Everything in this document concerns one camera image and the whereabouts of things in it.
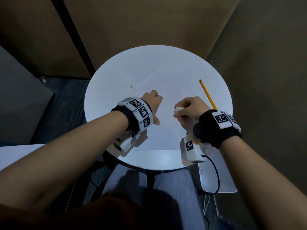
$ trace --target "white eraser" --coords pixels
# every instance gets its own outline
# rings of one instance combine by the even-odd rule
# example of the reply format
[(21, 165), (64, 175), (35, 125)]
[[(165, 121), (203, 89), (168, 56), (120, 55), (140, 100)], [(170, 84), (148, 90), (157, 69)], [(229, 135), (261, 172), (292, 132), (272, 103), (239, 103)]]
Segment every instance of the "white eraser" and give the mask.
[(176, 111), (179, 111), (179, 110), (182, 110), (182, 109), (184, 109), (184, 108), (183, 108), (183, 107), (180, 107), (180, 106), (176, 106), (174, 113), (175, 113)]

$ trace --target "yellow pencil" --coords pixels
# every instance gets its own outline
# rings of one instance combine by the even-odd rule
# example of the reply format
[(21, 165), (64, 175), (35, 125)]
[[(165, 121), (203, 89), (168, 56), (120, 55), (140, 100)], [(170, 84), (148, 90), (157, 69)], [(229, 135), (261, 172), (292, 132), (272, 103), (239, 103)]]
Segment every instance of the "yellow pencil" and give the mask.
[(199, 83), (201, 84), (203, 90), (205, 91), (205, 93), (206, 93), (206, 95), (207, 95), (207, 97), (208, 97), (208, 99), (209, 99), (211, 105), (213, 106), (213, 108), (214, 108), (215, 110), (217, 110), (217, 107), (215, 106), (215, 104), (214, 104), (212, 98), (210, 97), (210, 94), (208, 93), (208, 91), (207, 91), (205, 85), (203, 84), (203, 82), (201, 81), (201, 79), (199, 80)]

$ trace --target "gray floor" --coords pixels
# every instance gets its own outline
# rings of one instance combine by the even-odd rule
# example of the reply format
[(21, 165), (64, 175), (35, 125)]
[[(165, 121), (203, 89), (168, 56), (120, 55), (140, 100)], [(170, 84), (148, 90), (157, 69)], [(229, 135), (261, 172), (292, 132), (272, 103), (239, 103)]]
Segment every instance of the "gray floor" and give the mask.
[[(44, 119), (37, 138), (35, 139), (35, 143), (48, 143), (86, 123), (83, 102), (88, 83), (89, 81), (87, 80), (47, 78), (45, 85), (54, 92), (56, 96)], [(198, 166), (192, 166), (189, 170), (191, 174), (193, 174), (195, 180), (198, 181)], [(103, 166), (101, 169), (91, 174), (91, 182), (87, 185), (83, 205), (99, 197), (99, 192), (102, 191), (99, 190), (99, 187), (106, 181), (109, 174), (110, 170), (107, 166)], [(203, 208), (205, 196), (200, 194), (199, 199)], [(213, 197), (210, 198), (206, 210), (206, 217), (210, 221), (210, 230), (241, 229), (240, 227), (229, 225), (227, 222), (223, 223), (217, 218)]]

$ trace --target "white desk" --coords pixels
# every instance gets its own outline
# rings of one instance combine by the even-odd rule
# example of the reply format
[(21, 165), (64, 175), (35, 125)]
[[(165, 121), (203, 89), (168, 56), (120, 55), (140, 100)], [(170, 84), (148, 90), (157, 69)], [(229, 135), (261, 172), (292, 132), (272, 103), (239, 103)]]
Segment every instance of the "white desk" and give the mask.
[[(176, 73), (187, 73), (190, 82), (189, 87), (192, 87), (192, 90), (183, 89), (182, 97), (193, 93), (194, 96), (200, 96), (212, 108), (198, 82), (199, 79), (202, 79), (217, 108), (232, 114), (232, 99), (228, 87), (220, 74), (210, 64), (186, 50), (170, 46), (150, 45), (123, 51), (106, 61), (96, 71), (85, 94), (84, 111), (87, 122), (107, 114), (116, 106), (117, 102), (128, 96), (141, 96), (134, 87), (138, 87), (148, 77), (156, 76), (161, 81), (161, 85), (165, 85), (163, 84), (165, 76)], [(170, 88), (174, 85), (184, 86), (184, 82), (186, 81), (182, 81), (180, 78), (167, 85)], [(159, 87), (155, 89), (159, 94), (161, 93)], [(172, 113), (167, 113), (168, 115), (171, 114), (173, 117), (173, 107), (181, 99), (178, 97), (178, 100), (173, 103)], [(159, 110), (157, 117), (160, 120), (163, 118)], [(163, 124), (167, 123), (161, 120), (161, 126), (156, 126), (157, 131), (160, 127), (161, 134), (168, 137), (164, 132)], [(154, 131), (153, 127), (148, 129), (148, 133), (150, 131)], [(178, 138), (178, 144), (184, 136), (185, 134)], [(190, 165), (189, 162), (182, 159), (178, 148), (174, 150), (142, 151), (132, 149), (126, 156), (121, 156), (117, 151), (110, 151), (110, 153), (132, 166), (150, 170), (174, 170)]]

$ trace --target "white round table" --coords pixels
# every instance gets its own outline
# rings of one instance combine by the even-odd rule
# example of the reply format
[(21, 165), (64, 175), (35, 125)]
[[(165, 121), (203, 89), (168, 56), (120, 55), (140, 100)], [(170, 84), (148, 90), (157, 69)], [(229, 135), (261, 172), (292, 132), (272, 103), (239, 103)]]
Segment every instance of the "white round table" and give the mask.
[[(144, 85), (148, 86), (152, 83), (150, 79), (158, 81), (159, 87), (155, 87), (155, 89), (159, 94), (161, 92), (165, 94), (162, 103), (169, 101), (167, 92), (169, 95), (174, 92), (180, 94), (178, 100), (170, 104), (172, 113), (169, 113), (167, 107), (164, 108), (168, 118), (169, 115), (173, 118), (174, 105), (182, 97), (191, 94), (200, 96), (212, 108), (198, 82), (199, 79), (202, 79), (217, 108), (232, 114), (232, 99), (228, 87), (220, 74), (209, 63), (180, 48), (149, 45), (123, 51), (106, 61), (96, 71), (85, 94), (84, 112), (87, 122), (109, 113), (117, 102), (128, 96), (142, 96), (140, 92), (143, 92), (141, 90), (144, 89)], [(163, 139), (171, 137), (172, 134), (176, 135), (176, 132), (167, 132), (167, 127), (170, 127), (167, 124), (171, 121), (163, 122), (163, 116), (166, 114), (159, 113), (159, 109), (157, 117), (161, 120), (161, 126), (150, 127), (148, 133), (161, 134)], [(147, 144), (144, 145), (148, 149), (142, 149), (143, 145), (141, 145), (140, 149), (134, 148), (125, 156), (121, 156), (118, 152), (110, 153), (127, 164), (149, 170), (174, 170), (190, 165), (189, 162), (182, 159), (181, 151), (177, 146), (174, 147), (174, 144), (169, 143), (168, 145), (167, 142), (163, 142), (161, 148), (159, 148), (159, 144), (156, 148), (151, 142), (156, 135), (153, 137), (147, 135), (148, 139), (145, 141)], [(184, 136), (174, 140), (180, 142)]]

